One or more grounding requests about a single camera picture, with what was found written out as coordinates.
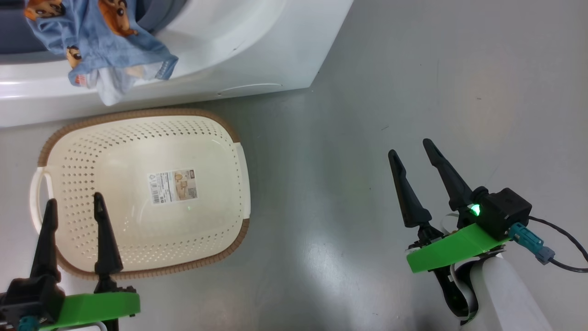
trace gray concrete floor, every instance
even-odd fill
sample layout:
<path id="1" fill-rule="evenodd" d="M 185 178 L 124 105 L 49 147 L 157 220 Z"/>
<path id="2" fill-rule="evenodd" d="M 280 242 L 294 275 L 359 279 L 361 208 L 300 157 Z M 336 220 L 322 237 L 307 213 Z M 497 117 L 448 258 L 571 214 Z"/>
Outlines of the gray concrete floor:
<path id="1" fill-rule="evenodd" d="M 585 1 L 356 1 L 305 90 L 185 105 L 239 132 L 249 233 L 220 263 L 134 285 L 121 330 L 456 330 L 429 273 L 411 274 L 386 153 L 397 149 L 435 219 L 447 196 L 429 137 L 472 187 L 511 187 L 533 214 L 588 240 Z M 68 122 L 0 130 L 0 288 L 29 272 L 28 186 L 46 138 Z M 561 261 L 581 255 L 532 229 Z M 513 263 L 556 330 L 588 326 L 586 276 Z M 94 284 L 64 275 L 68 293 Z"/>

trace white washing machine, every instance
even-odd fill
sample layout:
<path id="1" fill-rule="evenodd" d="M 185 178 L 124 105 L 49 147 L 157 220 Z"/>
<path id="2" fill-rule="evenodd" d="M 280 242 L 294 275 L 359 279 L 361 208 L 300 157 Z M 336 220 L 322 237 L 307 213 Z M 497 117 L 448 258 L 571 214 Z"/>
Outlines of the white washing machine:
<path id="1" fill-rule="evenodd" d="M 179 61 L 169 81 L 140 82 L 111 107 L 102 104 L 95 90 L 69 83 L 67 61 L 39 45 L 35 49 L 33 42 L 20 47 L 14 41 L 31 35 L 0 40 L 0 127 L 308 87 L 352 2 L 139 1 L 138 23 Z M 12 10 L 20 20 L 9 24 L 14 31 L 2 35 L 24 33 L 24 17 L 14 15 L 22 14 L 22 3 L 0 0 L 0 13 Z"/>

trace laundry basket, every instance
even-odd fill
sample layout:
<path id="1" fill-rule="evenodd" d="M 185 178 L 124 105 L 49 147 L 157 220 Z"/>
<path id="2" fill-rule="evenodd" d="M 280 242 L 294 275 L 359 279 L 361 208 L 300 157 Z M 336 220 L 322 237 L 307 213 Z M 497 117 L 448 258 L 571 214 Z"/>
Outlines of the laundry basket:
<path id="1" fill-rule="evenodd" d="M 97 279 L 94 192 L 104 196 L 123 261 L 116 279 L 217 262 L 239 247 L 249 226 L 249 177 L 239 138 L 202 110 L 123 112 L 57 131 L 31 183 L 37 231 L 44 177 L 58 203 L 58 264 L 84 279 Z"/>

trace green 3d-printed bracket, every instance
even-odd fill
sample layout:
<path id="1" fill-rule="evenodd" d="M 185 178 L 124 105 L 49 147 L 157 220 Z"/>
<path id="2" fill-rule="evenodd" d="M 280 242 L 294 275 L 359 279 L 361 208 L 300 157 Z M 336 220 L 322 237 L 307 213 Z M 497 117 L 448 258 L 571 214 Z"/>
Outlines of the green 3d-printed bracket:
<path id="1" fill-rule="evenodd" d="M 413 273 L 437 269 L 485 253 L 510 239 L 496 241 L 472 224 L 406 256 Z"/>
<path id="2" fill-rule="evenodd" d="M 86 325 L 139 312 L 141 312 L 141 304 L 137 293 L 77 294 L 65 297 L 59 320 L 53 325 L 42 326 L 41 330 Z"/>

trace product label sticker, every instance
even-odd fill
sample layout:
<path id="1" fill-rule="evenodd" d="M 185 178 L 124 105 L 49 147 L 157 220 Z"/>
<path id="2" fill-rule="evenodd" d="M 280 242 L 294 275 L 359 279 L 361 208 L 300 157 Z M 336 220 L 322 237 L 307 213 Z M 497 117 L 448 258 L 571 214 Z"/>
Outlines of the product label sticker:
<path id="1" fill-rule="evenodd" d="M 154 205 L 198 198 L 194 169 L 148 174 Z"/>

